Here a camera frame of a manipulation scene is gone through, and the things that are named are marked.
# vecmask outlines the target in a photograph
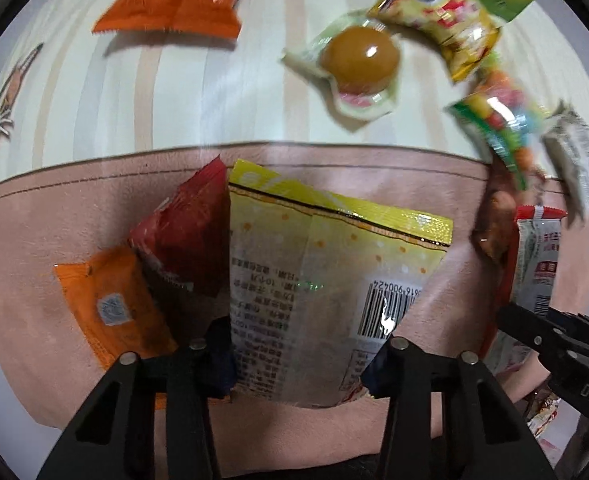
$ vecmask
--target clear plastic wrapper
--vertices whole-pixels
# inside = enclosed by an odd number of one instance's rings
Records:
[[[476,69],[499,37],[499,28],[479,0],[380,0],[370,13],[433,38],[454,82]]]
[[[350,85],[349,77],[351,74],[347,74],[347,78],[344,78],[345,82],[343,82],[341,76],[344,74],[339,74],[337,71],[337,77],[328,71],[328,68],[332,70],[332,65],[331,63],[324,62],[324,54],[327,54],[327,50],[332,48],[335,38],[338,38],[341,33],[348,29],[354,29],[354,27],[368,27],[380,32],[382,35],[386,34],[389,37],[391,47],[398,51],[399,55],[396,64],[392,63],[392,60],[389,59],[391,56],[386,56],[388,57],[385,62],[387,67],[383,67],[383,70],[387,73],[383,77],[383,85],[377,84],[380,81],[364,81],[363,78],[359,78],[363,74],[359,73],[356,73],[356,83]],[[353,49],[360,49],[362,46],[363,43],[352,45]],[[377,51],[378,47],[372,45],[370,50],[368,49],[364,53],[365,55],[361,56],[360,60],[357,58],[359,50],[357,52],[347,53],[351,59],[346,60],[350,62],[352,67],[359,63],[359,61],[365,62],[367,66],[364,64],[363,70],[359,72],[372,73],[373,70],[380,72],[382,67],[369,66],[372,58],[375,58],[379,54]],[[306,48],[299,51],[286,51],[284,62],[314,77],[329,80],[333,104],[341,114],[347,117],[362,121],[372,121],[391,112],[398,104],[401,41],[396,36],[390,35],[388,28],[383,23],[367,17],[362,11],[349,12],[337,18],[312,40]],[[375,91],[367,92],[368,89],[374,89]]]
[[[244,160],[230,176],[238,389],[335,406],[416,301],[452,221],[305,186]]]
[[[589,126],[570,105],[549,118],[543,145],[567,185],[572,207],[583,222],[589,218]]]

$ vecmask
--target pink fabric surface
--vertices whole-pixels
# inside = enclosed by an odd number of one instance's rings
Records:
[[[64,427],[102,374],[52,266],[121,243],[219,154],[228,167],[245,158],[322,189],[452,218],[452,246],[397,332],[438,354],[479,348],[497,281],[496,269],[469,243],[487,178],[481,163],[403,148],[245,144],[75,164],[0,184],[0,364],[37,422]],[[548,183],[545,203],[564,207],[558,182]],[[203,333],[227,301],[184,294],[168,318],[172,330],[180,338]],[[552,305],[578,312],[588,302],[589,222],[564,227]],[[222,471],[230,476],[377,452],[386,402],[306,410],[235,396],[210,414]]]

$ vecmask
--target wrapped candy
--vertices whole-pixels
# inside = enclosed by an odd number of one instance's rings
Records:
[[[503,160],[517,190],[526,190],[534,163],[530,140],[543,124],[539,106],[496,63],[488,63],[474,92],[450,109],[473,140],[482,139]]]
[[[383,22],[418,28],[441,47],[454,82],[490,52],[499,28],[478,0],[381,0],[370,13]]]
[[[286,51],[284,62],[328,79],[333,104],[347,117],[372,121],[397,104],[401,43],[363,11],[340,16],[307,47]]]

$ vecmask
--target red snack bag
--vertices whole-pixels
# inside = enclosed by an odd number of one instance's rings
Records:
[[[561,246],[561,219],[566,214],[552,207],[517,208],[496,308],[513,302],[539,316],[547,316]],[[480,353],[490,371],[497,374],[518,369],[530,349],[499,331],[492,322]]]
[[[163,278],[216,296],[228,266],[230,196],[217,157],[130,232],[130,245]]]

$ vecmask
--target white snack package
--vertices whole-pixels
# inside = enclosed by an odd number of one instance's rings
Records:
[[[546,120],[545,129],[543,145],[585,223],[589,218],[589,126],[574,108],[562,103],[558,113]]]
[[[308,408],[354,399],[445,255],[452,221],[242,160],[229,186],[236,388]]]
[[[517,214],[519,239],[510,301],[538,316],[546,317],[559,260],[561,218],[543,218],[543,214],[546,209],[551,212],[550,215],[561,216],[564,212],[541,206],[534,206],[533,209],[533,218],[519,219]],[[531,351],[520,341],[499,330],[484,363],[494,375],[516,371]]]

